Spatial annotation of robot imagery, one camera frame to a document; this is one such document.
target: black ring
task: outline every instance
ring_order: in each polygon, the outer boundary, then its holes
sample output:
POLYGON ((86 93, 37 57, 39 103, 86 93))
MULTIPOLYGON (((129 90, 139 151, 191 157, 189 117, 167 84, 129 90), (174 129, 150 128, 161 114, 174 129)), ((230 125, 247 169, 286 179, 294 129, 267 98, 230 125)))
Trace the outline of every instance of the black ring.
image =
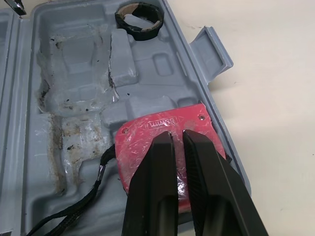
POLYGON ((132 3, 121 7, 115 13, 115 19, 118 24, 118 28, 125 29, 136 41, 144 41, 156 37, 159 29, 163 25, 163 16, 159 8, 144 2, 132 3), (127 14, 132 14, 139 18, 145 18, 148 21, 151 21, 154 25, 144 29, 137 26, 131 26, 125 21, 125 15, 127 14))

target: tool case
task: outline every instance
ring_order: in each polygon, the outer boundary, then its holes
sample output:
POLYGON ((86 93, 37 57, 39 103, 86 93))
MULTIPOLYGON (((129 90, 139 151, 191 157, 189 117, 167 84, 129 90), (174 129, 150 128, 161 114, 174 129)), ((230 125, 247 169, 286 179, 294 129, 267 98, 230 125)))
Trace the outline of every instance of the tool case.
MULTIPOLYGON (((147 41, 117 29, 114 14, 126 0, 53 1, 37 6, 29 19, 0 10, 0 235, 25 235, 85 196, 100 156, 124 123, 197 103, 206 106, 250 193, 208 90, 233 66, 231 58, 212 27, 188 44, 166 0, 145 2, 164 20, 147 41)), ((127 196, 115 161, 104 179, 97 202, 65 235, 120 235, 127 196)))

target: braided black cable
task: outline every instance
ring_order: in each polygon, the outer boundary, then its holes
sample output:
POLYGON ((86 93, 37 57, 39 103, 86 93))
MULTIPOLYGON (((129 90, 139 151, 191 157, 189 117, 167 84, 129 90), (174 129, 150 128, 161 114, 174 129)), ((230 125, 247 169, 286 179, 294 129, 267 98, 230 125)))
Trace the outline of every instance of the braided black cable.
POLYGON ((39 230, 41 227, 43 227, 47 222, 53 220, 53 219, 57 219, 57 218, 61 218, 61 217, 65 217, 66 218, 64 220, 62 220, 62 222, 56 226, 53 230, 51 230, 49 233, 47 233, 45 236, 59 236, 61 235, 65 229, 71 225, 86 209, 87 206, 89 205, 89 203, 91 203, 94 198, 96 197, 98 188, 100 186, 101 180, 102 180, 102 175, 104 173, 105 170, 105 166, 108 163, 109 160, 115 158, 115 145, 112 145, 109 149, 107 149, 104 154, 101 157, 100 160, 100 167, 101 168, 101 173, 99 171, 97 180, 95 181, 95 184, 93 186, 93 188, 91 189, 91 191, 81 200, 79 200, 78 202, 76 202, 75 204, 67 207, 64 210, 59 211, 58 213, 55 213, 53 215, 47 216, 46 218, 42 219, 40 222, 38 222, 33 228, 32 230, 26 235, 26 236, 31 236, 33 235, 37 230, 39 230))

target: white surface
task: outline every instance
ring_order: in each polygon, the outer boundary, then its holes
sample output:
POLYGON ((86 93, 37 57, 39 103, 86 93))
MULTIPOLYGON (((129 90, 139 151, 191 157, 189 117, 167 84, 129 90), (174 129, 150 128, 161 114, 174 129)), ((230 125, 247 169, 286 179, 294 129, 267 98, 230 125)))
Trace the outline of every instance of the white surface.
POLYGON ((210 90, 268 233, 314 236, 315 1, 168 1, 189 42, 213 26, 234 61, 210 90))

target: screw hole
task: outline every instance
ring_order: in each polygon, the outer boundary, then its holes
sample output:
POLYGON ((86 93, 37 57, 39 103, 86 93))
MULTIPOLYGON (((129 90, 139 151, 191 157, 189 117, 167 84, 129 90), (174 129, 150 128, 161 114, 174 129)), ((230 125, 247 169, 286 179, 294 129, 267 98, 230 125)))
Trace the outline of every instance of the screw hole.
POLYGON ((122 130, 122 133, 125 134, 125 133, 127 133, 128 131, 129 131, 128 128, 124 128, 124 129, 122 130))
POLYGON ((200 114, 200 115, 198 116, 198 118, 199 118, 199 120, 205 120, 205 119, 206 119, 205 115, 203 115, 203 114, 200 114))

